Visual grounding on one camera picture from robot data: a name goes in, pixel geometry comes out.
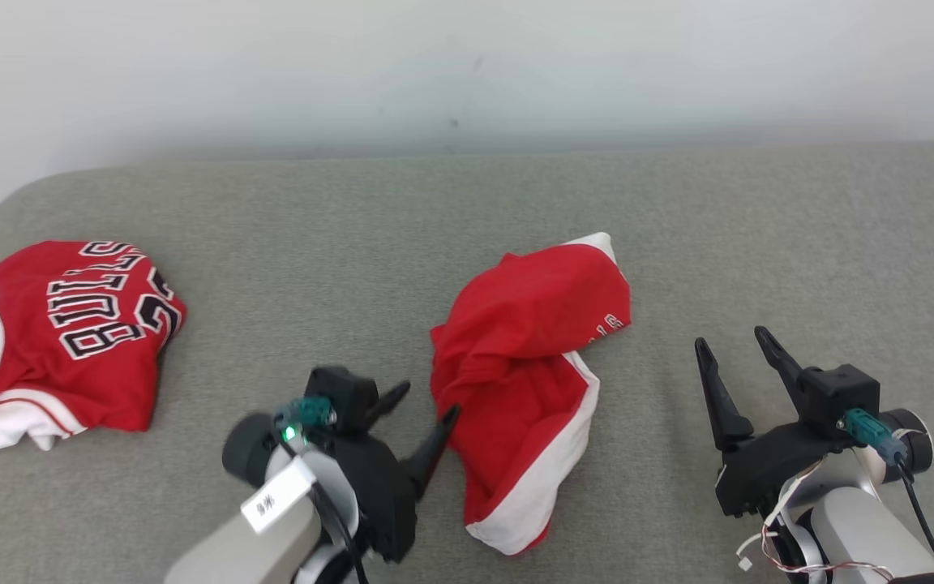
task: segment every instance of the cable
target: cable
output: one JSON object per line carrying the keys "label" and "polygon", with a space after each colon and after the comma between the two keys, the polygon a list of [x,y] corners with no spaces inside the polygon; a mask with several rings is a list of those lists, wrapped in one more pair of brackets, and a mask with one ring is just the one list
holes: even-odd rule
{"label": "cable", "polygon": [[[297,452],[290,448],[290,444],[286,444],[286,440],[283,440],[283,437],[279,435],[277,428],[273,428],[272,435],[279,446],[290,455],[290,459],[293,460],[297,457]],[[337,531],[340,531],[341,539],[344,540],[345,550],[348,550],[349,555],[352,556],[352,565],[355,566],[355,574],[359,579],[359,584],[370,584],[370,581],[366,580],[366,569],[362,567],[362,555],[359,554],[359,547],[355,544],[355,539],[352,537],[352,532],[349,531],[348,524],[345,524],[344,518],[341,517],[341,511],[337,509],[333,499],[330,499],[330,495],[327,495],[326,489],[319,482],[312,484],[312,494],[315,495],[315,506],[322,506],[323,511],[334,518]]]}
{"label": "cable", "polygon": [[903,477],[904,487],[907,487],[907,495],[910,496],[910,506],[915,508],[915,515],[918,515],[918,522],[922,526],[924,538],[928,540],[929,547],[932,548],[932,553],[934,554],[934,536],[932,535],[932,530],[928,528],[928,522],[924,521],[924,512],[922,508],[920,508],[918,495],[915,495],[915,477],[913,473],[910,472],[910,469],[907,468],[903,458],[897,455],[896,462],[900,466],[900,475]]}
{"label": "cable", "polygon": [[327,495],[326,489],[323,489],[323,485],[318,482],[313,483],[312,492],[315,493],[316,506],[325,507],[327,513],[330,513],[334,517],[334,522],[337,524],[337,531],[340,531],[341,539],[345,541],[345,550],[348,550],[349,555],[352,556],[352,565],[355,566],[355,574],[359,579],[359,584],[370,584],[370,582],[366,580],[366,570],[362,567],[362,556],[359,554],[359,547],[356,546],[355,539],[353,539],[352,533],[349,532],[348,525],[345,524],[344,518],[341,518],[341,511],[337,510],[337,506],[334,505],[333,499],[330,499],[330,495]]}
{"label": "cable", "polygon": [[[785,513],[786,504],[790,501],[792,496],[798,491],[798,487],[802,481],[807,479],[809,475],[815,473],[816,470],[820,468],[820,465],[823,465],[825,458],[821,458],[815,465],[809,466],[808,469],[804,470],[802,473],[797,474],[795,480],[792,481],[792,484],[786,489],[786,491],[781,492],[781,495],[778,496],[778,503],[773,510],[766,515],[766,520],[763,521],[763,528],[759,533],[749,537],[748,540],[745,540],[745,543],[741,544],[741,547],[738,548],[737,556],[741,557],[741,551],[748,546],[749,543],[755,541],[756,539],[762,539],[762,551],[763,555],[766,556],[766,559],[772,563],[774,568],[781,570],[785,573],[815,573],[815,572],[834,572],[835,569],[871,569],[875,573],[878,573],[879,576],[885,578],[886,581],[893,580],[893,573],[890,573],[889,569],[885,568],[882,565],[872,565],[868,562],[857,562],[857,561],[846,561],[837,563],[836,565],[786,565],[786,563],[781,562],[780,560],[774,558],[770,554],[769,547],[767,543],[770,537],[778,536],[778,533],[770,531],[770,526],[773,525],[775,521],[778,520],[779,515]],[[741,569],[744,569],[745,572],[752,567],[752,562],[746,557],[741,557],[741,561],[738,563],[738,566],[741,566]]]}
{"label": "cable", "polygon": [[907,456],[907,444],[900,440],[903,435],[897,435],[885,422],[859,407],[847,410],[841,420],[838,420],[837,428],[848,432],[849,436],[853,436],[859,443],[873,448],[886,465],[893,466],[897,456]]}

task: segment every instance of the red basketball jersey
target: red basketball jersey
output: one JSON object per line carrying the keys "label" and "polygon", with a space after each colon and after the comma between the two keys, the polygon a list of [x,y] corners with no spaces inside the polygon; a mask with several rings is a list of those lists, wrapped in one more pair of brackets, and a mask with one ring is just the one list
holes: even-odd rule
{"label": "red basketball jersey", "polygon": [[45,241],[0,263],[0,448],[140,432],[186,306],[129,243]]}

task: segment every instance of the white label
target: white label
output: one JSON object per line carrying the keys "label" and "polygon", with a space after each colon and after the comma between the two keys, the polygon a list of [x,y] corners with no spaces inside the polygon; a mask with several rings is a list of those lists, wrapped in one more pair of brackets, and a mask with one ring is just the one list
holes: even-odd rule
{"label": "white label", "polygon": [[315,474],[298,456],[245,501],[240,506],[240,513],[244,513],[255,533],[262,533],[283,517],[293,504],[308,495],[314,482]]}

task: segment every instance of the teal connector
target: teal connector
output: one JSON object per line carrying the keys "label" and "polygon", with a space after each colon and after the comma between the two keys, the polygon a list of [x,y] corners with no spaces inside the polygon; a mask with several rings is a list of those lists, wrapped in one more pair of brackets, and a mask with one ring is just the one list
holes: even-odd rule
{"label": "teal connector", "polygon": [[285,403],[276,410],[276,426],[281,431],[296,424],[302,426],[329,426],[336,422],[337,415],[330,400],[325,397],[306,397]]}
{"label": "teal connector", "polygon": [[907,446],[903,441],[893,437],[893,430],[867,411],[854,407],[846,411],[841,422],[850,436],[875,449],[886,465],[896,466],[898,460],[906,459]]}
{"label": "teal connector", "polygon": [[334,417],[330,400],[325,397],[306,397],[298,402],[298,422],[305,426],[327,426],[336,421]]}

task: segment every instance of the couch cushion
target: couch cushion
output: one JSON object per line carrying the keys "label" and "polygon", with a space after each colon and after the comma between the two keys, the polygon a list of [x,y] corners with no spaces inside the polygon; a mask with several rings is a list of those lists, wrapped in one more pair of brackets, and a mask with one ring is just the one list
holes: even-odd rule
{"label": "couch cushion", "polygon": [[[602,381],[589,451],[548,539],[507,558],[462,525],[441,463],[403,565],[375,582],[783,582],[734,550],[692,343],[707,337],[757,430],[794,420],[752,336],[804,365],[853,363],[934,437],[934,144],[737,152],[194,164],[36,182],[0,206],[0,259],[45,239],[130,241],[188,303],[152,429],[0,452],[0,583],[159,582],[250,495],[222,470],[249,410],[317,363],[415,389],[378,433],[433,423],[427,330],[507,251],[606,230],[634,325],[583,358]],[[934,467],[918,481],[934,530]],[[903,488],[883,498],[915,533]],[[750,552],[756,554],[755,548]]]}

